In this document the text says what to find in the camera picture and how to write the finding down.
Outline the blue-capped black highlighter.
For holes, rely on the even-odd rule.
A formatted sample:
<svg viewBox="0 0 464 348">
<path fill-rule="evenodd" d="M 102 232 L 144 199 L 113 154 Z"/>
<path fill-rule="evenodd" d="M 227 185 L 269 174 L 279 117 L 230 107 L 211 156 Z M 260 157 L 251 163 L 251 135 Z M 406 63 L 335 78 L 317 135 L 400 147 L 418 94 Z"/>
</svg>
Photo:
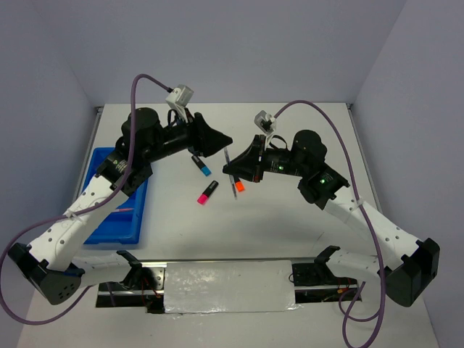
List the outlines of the blue-capped black highlighter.
<svg viewBox="0 0 464 348">
<path fill-rule="evenodd" d="M 191 156 L 191 159 L 193 160 L 193 162 L 195 163 L 195 165 L 199 168 L 199 170 L 205 175 L 205 176 L 209 176 L 211 175 L 211 171 L 210 169 L 208 168 L 208 166 L 206 166 L 204 164 L 204 162 L 196 155 L 192 155 Z"/>
</svg>

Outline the pink-capped black highlighter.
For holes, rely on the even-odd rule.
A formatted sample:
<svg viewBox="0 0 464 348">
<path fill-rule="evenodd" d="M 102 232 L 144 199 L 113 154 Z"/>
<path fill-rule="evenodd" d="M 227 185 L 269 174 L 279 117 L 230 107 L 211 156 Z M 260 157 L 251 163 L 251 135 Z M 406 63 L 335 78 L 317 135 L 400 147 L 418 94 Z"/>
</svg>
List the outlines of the pink-capped black highlighter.
<svg viewBox="0 0 464 348">
<path fill-rule="evenodd" d="M 215 192 L 216 188 L 218 187 L 219 183 L 217 181 L 212 181 L 208 187 L 202 192 L 202 194 L 197 199 L 197 202 L 200 205 L 205 205 L 210 196 Z"/>
</svg>

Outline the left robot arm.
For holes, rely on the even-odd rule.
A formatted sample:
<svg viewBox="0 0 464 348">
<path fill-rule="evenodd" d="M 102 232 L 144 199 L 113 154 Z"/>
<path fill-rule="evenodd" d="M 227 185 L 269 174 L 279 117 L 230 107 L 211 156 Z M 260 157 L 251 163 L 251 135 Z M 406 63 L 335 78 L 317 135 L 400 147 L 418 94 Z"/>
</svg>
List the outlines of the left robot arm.
<svg viewBox="0 0 464 348">
<path fill-rule="evenodd" d="M 87 187 L 64 213 L 29 244 L 14 244 L 9 258 L 51 305 L 67 301 L 79 288 L 118 282 L 136 288 L 142 265 L 130 253 L 80 257 L 88 237 L 152 175 L 151 164 L 189 150 L 209 157 L 232 144 L 231 137 L 211 128 L 196 112 L 177 125 L 163 127 L 157 112 L 138 108 L 121 126 L 115 149 L 98 167 Z"/>
</svg>

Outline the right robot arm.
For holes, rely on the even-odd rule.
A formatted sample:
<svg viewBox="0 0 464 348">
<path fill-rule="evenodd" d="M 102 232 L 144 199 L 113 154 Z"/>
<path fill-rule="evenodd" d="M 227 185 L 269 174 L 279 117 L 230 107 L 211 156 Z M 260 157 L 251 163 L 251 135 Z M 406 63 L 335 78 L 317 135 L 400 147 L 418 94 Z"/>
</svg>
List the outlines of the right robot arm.
<svg viewBox="0 0 464 348">
<path fill-rule="evenodd" d="M 410 307 L 438 273 L 439 245 L 409 234 L 355 198 L 348 180 L 326 164 L 326 153 L 320 136 L 312 130 L 297 132 L 290 149 L 269 145 L 264 135 L 256 135 L 244 152 L 223 167 L 223 173 L 255 183 L 266 172 L 298 177 L 298 189 L 306 202 L 339 219 L 358 236 L 377 241 L 381 250 L 380 257 L 373 257 L 329 246 L 317 257 L 316 278 L 322 283 L 338 277 L 376 283 L 384 274 L 386 295 Z"/>
</svg>

